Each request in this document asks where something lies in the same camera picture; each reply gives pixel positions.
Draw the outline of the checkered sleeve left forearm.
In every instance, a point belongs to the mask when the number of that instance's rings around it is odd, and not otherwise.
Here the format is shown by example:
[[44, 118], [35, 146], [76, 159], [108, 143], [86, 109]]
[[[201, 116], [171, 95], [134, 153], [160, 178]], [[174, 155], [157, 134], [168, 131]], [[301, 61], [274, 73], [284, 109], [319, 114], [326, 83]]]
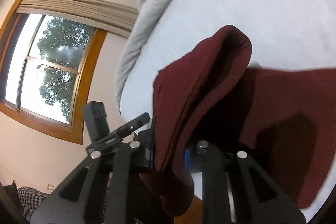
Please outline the checkered sleeve left forearm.
[[21, 213], [28, 222], [33, 212], [48, 196], [49, 194], [28, 186], [22, 186], [18, 189], [18, 197], [22, 206]]

